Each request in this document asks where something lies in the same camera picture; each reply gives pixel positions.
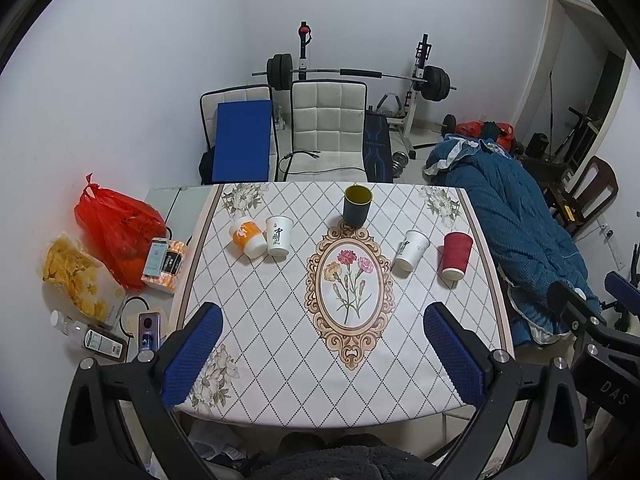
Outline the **dark green cup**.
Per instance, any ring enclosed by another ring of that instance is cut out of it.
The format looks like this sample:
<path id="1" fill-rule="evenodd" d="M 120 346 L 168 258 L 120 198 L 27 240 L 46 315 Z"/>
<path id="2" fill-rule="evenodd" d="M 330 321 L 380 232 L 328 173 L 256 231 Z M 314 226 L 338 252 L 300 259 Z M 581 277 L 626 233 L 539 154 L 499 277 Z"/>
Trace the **dark green cup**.
<path id="1" fill-rule="evenodd" d="M 367 220 L 372 192 L 360 184 L 354 184 L 346 188 L 343 202 L 343 220 L 348 226 L 362 228 Z"/>

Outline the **red paper cup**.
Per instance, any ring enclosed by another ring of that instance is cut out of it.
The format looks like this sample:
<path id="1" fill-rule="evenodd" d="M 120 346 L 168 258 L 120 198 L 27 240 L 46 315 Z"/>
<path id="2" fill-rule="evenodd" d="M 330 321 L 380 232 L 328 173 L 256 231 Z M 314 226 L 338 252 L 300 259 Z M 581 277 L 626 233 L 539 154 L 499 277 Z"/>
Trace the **red paper cup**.
<path id="1" fill-rule="evenodd" d="M 473 239 L 463 232 L 450 232 L 444 238 L 442 248 L 442 278 L 457 282 L 465 277 Z"/>

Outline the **white paper cup with leaf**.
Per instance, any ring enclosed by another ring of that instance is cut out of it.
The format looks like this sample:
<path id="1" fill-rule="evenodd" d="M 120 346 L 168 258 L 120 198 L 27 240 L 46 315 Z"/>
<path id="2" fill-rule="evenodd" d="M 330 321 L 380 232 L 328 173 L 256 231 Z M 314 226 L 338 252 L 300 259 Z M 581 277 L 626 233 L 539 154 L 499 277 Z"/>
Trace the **white paper cup with leaf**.
<path id="1" fill-rule="evenodd" d="M 407 273 L 413 272 L 430 245 L 430 240 L 421 231 L 409 230 L 405 232 L 405 236 L 396 250 L 394 267 Z"/>

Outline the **white paper cup with calligraphy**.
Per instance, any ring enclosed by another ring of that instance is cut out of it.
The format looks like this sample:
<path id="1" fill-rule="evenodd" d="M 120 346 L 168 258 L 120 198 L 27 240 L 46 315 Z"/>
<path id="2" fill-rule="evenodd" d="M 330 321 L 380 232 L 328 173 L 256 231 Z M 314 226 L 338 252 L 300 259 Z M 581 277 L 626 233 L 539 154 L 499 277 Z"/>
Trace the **white paper cup with calligraphy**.
<path id="1" fill-rule="evenodd" d="M 293 220 L 287 216 L 271 216 L 266 220 L 268 254 L 285 259 L 290 252 Z"/>

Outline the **blue quilted jacket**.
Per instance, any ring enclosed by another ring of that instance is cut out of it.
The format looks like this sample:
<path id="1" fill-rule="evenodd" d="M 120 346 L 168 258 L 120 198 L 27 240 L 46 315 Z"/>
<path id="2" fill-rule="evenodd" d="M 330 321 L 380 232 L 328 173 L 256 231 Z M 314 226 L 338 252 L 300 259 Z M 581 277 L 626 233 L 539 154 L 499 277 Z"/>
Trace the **blue quilted jacket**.
<path id="1" fill-rule="evenodd" d="M 534 178 L 497 142 L 447 134 L 428 155 L 423 175 L 468 194 L 509 283 L 514 346 L 550 346 L 570 336 L 548 306 L 548 289 L 557 281 L 580 290 L 591 311 L 601 311 L 574 240 L 550 214 Z"/>

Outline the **brown wooden chair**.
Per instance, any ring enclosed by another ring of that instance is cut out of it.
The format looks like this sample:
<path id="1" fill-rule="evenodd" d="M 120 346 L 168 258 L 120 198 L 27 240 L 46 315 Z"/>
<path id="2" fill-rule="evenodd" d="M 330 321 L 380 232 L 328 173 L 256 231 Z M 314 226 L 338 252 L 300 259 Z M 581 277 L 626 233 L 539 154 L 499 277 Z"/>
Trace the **brown wooden chair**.
<path id="1" fill-rule="evenodd" d="M 572 189 L 558 195 L 556 214 L 570 237 L 575 238 L 596 220 L 614 202 L 619 189 L 612 166 L 592 156 Z"/>

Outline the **blue smartphone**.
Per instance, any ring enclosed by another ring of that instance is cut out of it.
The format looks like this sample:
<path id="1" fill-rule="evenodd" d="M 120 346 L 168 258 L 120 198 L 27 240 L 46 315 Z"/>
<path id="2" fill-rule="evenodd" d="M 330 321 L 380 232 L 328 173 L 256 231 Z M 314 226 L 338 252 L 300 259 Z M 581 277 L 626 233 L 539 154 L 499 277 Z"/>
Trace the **blue smartphone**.
<path id="1" fill-rule="evenodd" d="M 160 314 L 151 311 L 140 313 L 138 323 L 139 350 L 157 352 L 161 342 Z"/>

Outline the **bag of yellow chips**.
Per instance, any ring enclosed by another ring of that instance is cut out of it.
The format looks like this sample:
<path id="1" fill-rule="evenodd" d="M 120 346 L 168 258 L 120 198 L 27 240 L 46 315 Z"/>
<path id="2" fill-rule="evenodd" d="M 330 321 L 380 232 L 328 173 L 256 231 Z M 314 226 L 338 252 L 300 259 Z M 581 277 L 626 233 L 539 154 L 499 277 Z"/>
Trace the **bag of yellow chips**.
<path id="1" fill-rule="evenodd" d="M 42 265 L 42 280 L 57 287 L 87 318 L 113 327 L 122 312 L 126 290 L 97 258 L 66 234 L 49 246 Z"/>

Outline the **red bag on floor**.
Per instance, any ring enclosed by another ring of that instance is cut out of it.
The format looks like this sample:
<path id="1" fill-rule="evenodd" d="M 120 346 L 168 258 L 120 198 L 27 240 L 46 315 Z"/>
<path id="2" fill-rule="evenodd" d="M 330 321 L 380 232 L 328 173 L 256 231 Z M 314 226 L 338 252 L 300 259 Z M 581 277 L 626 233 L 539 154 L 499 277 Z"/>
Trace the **red bag on floor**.
<path id="1" fill-rule="evenodd" d="M 515 140 L 514 128 L 506 122 L 462 122 L 454 132 L 469 138 L 493 140 L 508 152 Z"/>

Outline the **red plastic bag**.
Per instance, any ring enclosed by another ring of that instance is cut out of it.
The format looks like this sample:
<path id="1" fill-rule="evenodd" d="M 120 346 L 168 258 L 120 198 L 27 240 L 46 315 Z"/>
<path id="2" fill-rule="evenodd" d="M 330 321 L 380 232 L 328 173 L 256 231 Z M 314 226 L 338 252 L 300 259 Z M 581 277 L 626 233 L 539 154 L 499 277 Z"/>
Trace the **red plastic bag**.
<path id="1" fill-rule="evenodd" d="M 77 223 L 119 285 L 144 289 L 142 272 L 152 241 L 166 235 L 162 216 L 142 200 L 101 188 L 92 174 L 86 181 L 74 208 Z"/>

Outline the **floral diamond-pattern tablecloth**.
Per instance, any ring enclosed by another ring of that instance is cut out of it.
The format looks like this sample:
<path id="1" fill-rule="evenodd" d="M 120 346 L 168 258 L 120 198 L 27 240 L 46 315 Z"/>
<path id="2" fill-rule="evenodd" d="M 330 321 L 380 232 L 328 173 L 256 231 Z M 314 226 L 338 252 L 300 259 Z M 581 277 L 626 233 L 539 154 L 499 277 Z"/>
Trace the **floral diamond-pattern tablecloth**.
<path id="1" fill-rule="evenodd" d="M 512 348 L 497 272 L 469 196 L 460 188 L 373 185 L 359 230 L 343 226 L 340 182 L 226 184 L 195 232 L 196 258 L 176 311 L 221 307 L 224 329 L 182 404 L 214 422 L 348 428 L 416 419 L 461 400 L 423 331 L 432 302 L 446 304 L 489 348 Z M 293 220 L 285 259 L 250 260 L 233 220 Z M 409 230 L 431 242 L 416 270 L 394 267 Z M 442 278 L 450 232 L 473 239 L 461 281 Z"/>

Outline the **white weight rack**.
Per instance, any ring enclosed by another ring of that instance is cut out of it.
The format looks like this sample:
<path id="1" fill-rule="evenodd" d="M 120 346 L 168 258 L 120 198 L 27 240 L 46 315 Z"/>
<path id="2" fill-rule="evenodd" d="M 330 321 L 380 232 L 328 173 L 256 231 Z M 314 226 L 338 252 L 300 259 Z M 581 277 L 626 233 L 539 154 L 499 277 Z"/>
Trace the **white weight rack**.
<path id="1" fill-rule="evenodd" d="M 410 141 L 409 133 L 412 130 L 413 119 L 416 117 L 416 108 L 418 107 L 418 101 L 421 96 L 426 62 L 430 57 L 431 48 L 432 45 L 428 42 L 428 35 L 424 34 L 416 46 L 416 54 L 414 55 L 414 63 L 410 76 L 386 74 L 380 70 L 373 72 L 374 78 L 398 79 L 408 81 L 409 83 L 405 99 L 403 101 L 397 99 L 398 111 L 395 116 L 387 118 L 387 123 L 391 129 L 394 129 L 400 134 L 401 143 L 410 160 L 416 159 L 416 151 L 418 150 Z"/>

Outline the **white padded chair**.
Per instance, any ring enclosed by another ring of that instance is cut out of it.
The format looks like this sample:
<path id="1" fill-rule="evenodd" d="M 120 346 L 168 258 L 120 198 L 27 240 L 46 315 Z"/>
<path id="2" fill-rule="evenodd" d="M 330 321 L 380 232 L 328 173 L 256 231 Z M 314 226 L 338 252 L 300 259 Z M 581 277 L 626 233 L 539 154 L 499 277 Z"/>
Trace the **white padded chair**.
<path id="1" fill-rule="evenodd" d="M 364 182 L 368 87 L 351 80 L 295 81 L 292 150 L 280 160 L 285 181 Z"/>

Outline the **blue board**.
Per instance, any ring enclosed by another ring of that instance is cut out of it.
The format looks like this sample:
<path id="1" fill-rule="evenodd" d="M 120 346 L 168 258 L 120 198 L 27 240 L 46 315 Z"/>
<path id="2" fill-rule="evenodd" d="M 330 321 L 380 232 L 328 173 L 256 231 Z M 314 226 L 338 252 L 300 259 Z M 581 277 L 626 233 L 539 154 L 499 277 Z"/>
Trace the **blue board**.
<path id="1" fill-rule="evenodd" d="M 218 105 L 212 174 L 215 183 L 268 180 L 271 112 L 269 100 Z"/>

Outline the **white chair behind blue board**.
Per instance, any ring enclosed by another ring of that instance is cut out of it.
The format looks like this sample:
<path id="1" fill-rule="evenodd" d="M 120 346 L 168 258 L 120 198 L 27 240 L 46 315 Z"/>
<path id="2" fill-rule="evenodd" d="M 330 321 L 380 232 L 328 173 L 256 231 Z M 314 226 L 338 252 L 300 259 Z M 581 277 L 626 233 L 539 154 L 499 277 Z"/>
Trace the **white chair behind blue board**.
<path id="1" fill-rule="evenodd" d="M 200 111 L 207 144 L 201 163 L 205 183 L 277 179 L 279 148 L 269 86 L 206 92 L 200 97 Z"/>

